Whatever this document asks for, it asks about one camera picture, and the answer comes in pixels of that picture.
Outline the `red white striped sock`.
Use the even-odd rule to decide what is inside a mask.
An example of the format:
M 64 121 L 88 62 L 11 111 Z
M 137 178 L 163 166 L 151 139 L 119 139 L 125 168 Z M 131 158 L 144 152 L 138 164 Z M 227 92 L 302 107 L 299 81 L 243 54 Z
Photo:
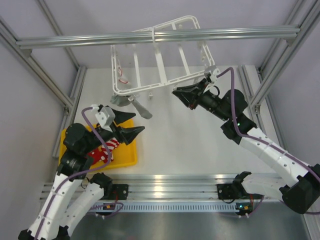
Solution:
M 106 146 L 108 147 L 109 152 L 106 150 L 104 145 L 101 145 L 99 147 L 99 161 L 104 163 L 112 162 L 114 160 L 113 150 L 115 150 L 119 146 L 119 142 L 115 139 L 111 139 L 106 142 Z

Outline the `white clip hanger rack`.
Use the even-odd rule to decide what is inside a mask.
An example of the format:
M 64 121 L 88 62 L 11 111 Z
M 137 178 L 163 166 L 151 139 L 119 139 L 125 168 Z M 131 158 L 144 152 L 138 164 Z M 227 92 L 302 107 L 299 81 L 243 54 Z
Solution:
M 195 16 L 185 15 L 151 27 L 140 32 L 199 29 Z M 204 70 L 215 65 L 215 60 L 206 41 L 136 43 L 111 45 L 111 72 L 113 92 L 120 96 L 137 95 L 140 92 L 152 92 L 166 86 L 201 80 Z M 116 61 L 131 83 L 131 88 L 118 82 Z

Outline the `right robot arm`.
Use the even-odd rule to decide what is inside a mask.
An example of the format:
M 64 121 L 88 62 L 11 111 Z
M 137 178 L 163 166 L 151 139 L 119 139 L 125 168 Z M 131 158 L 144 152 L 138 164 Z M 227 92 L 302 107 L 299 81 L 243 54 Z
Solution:
M 308 214 L 309 208 L 320 197 L 320 166 L 308 165 L 275 144 L 244 113 L 248 106 L 241 91 L 232 87 L 220 98 L 207 90 L 207 79 L 173 90 L 187 108 L 200 106 L 224 121 L 224 135 L 237 145 L 256 155 L 274 170 L 279 178 L 263 177 L 244 171 L 232 181 L 235 198 L 261 195 L 282 201 L 298 214 Z

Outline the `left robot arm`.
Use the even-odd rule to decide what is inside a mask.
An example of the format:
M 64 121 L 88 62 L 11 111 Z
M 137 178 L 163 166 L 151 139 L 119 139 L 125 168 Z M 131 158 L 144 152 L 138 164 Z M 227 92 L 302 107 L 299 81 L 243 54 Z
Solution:
M 20 240 L 68 240 L 75 228 L 94 204 L 113 194 L 113 180 L 92 169 L 91 152 L 104 146 L 107 156 L 111 150 L 107 142 L 116 140 L 129 145 L 145 127 L 124 128 L 120 125 L 133 117 L 109 106 L 93 104 L 81 111 L 87 125 L 71 124 L 65 132 L 66 151 L 60 159 L 54 181 L 45 203 L 32 225 L 22 230 Z

